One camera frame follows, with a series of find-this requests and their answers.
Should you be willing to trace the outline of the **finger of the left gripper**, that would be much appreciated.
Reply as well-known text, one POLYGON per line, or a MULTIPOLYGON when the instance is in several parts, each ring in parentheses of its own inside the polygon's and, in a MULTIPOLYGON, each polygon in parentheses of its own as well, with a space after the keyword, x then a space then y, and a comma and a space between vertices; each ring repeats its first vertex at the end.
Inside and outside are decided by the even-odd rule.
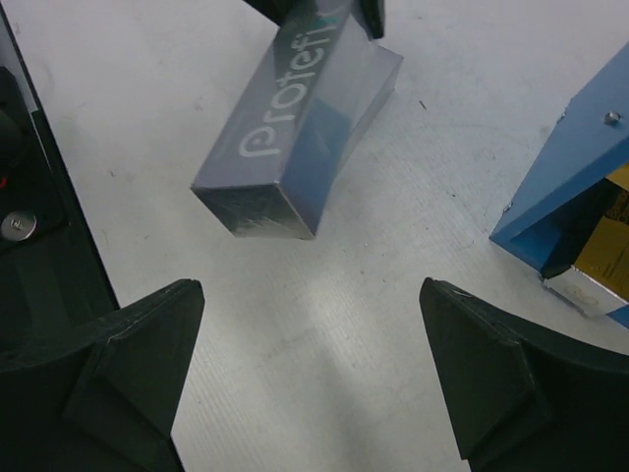
POLYGON ((359 4, 372 37, 383 38, 385 28, 385 1, 360 0, 359 4))

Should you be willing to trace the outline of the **black toothpaste box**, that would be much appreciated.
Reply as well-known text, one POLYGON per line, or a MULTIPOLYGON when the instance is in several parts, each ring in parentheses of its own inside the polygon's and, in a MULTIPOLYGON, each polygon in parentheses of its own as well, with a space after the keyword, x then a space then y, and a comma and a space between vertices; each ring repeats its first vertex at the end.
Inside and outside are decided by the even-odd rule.
POLYGON ((628 182, 603 178, 565 208, 543 285, 585 317, 620 320, 628 309, 628 182))

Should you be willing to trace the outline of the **silver box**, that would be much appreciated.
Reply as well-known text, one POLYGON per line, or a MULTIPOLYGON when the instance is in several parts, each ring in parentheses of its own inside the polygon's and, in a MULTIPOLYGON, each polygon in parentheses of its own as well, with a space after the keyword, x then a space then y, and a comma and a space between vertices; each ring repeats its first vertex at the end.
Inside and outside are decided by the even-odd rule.
POLYGON ((355 1, 301 1, 192 184, 237 237, 312 239, 330 188, 402 64, 355 1))

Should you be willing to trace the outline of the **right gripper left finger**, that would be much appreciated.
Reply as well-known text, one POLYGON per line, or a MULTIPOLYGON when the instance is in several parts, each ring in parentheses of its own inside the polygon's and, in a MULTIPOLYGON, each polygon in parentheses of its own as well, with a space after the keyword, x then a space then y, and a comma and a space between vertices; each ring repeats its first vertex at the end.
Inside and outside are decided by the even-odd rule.
POLYGON ((5 471, 180 471, 172 429, 204 308, 180 279, 88 322, 1 322, 5 471))

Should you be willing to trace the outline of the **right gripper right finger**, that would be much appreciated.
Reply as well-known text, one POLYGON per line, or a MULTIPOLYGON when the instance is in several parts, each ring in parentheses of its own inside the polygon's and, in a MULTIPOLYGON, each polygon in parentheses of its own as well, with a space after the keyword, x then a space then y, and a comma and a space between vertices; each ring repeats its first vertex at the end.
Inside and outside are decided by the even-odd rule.
POLYGON ((628 357, 443 280, 419 303, 458 451, 473 471, 625 471, 628 357))

